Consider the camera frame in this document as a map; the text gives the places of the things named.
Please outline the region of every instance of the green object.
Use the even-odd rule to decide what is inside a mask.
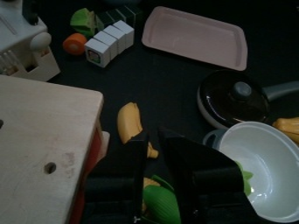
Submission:
[[[177,201],[168,189],[157,185],[148,185],[144,188],[144,203],[148,216],[146,223],[181,224]]]
[[[142,18],[144,18],[144,13],[133,4],[125,5],[125,7],[128,8],[128,10],[134,15],[134,22],[133,22],[133,26],[132,27],[136,27],[137,25],[141,24],[141,21],[142,21]]]
[[[108,10],[106,14],[112,17],[113,23],[116,23],[118,20],[122,20],[125,22],[122,16],[117,12],[117,10]]]
[[[112,17],[106,14],[106,12],[100,12],[96,15],[96,24],[97,24],[97,30],[102,31],[109,25],[112,25],[113,19]]]
[[[237,161],[235,161],[235,162],[237,164],[237,168],[241,171],[243,182],[244,182],[244,193],[248,196],[251,194],[251,185],[248,183],[248,180],[253,177],[253,173],[249,171],[244,171],[240,162],[237,162]]]
[[[122,16],[125,23],[130,27],[134,27],[134,14],[133,14],[133,12],[125,6],[117,7],[116,11]]]
[[[88,11],[86,8],[77,10],[70,17],[69,25],[86,38],[93,37],[96,28],[93,11]]]

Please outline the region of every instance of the toy kitchen appliance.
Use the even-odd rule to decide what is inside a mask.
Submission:
[[[0,0],[0,74],[46,81],[60,69],[36,6],[32,0]]]

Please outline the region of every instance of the black pot lid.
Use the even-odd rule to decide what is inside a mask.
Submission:
[[[215,122],[225,127],[240,122],[264,122],[268,117],[263,88],[241,72],[212,73],[200,84],[200,103]]]

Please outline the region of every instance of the hole in cutting board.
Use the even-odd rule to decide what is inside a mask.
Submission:
[[[52,174],[56,171],[56,164],[53,162],[49,162],[45,166],[44,166],[44,172],[46,174]]]

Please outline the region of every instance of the red object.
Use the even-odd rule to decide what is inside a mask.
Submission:
[[[76,195],[76,199],[73,201],[73,208],[70,211],[69,215],[69,224],[80,224],[80,218],[81,218],[81,213],[84,209],[84,183],[85,183],[85,178],[92,171],[97,161],[98,161],[98,150],[100,150],[100,145],[101,145],[101,140],[98,137],[98,130],[96,129],[94,134],[93,134],[93,139],[92,143],[89,146],[89,153],[88,153],[88,159],[81,175],[81,180],[78,183],[78,192]]]

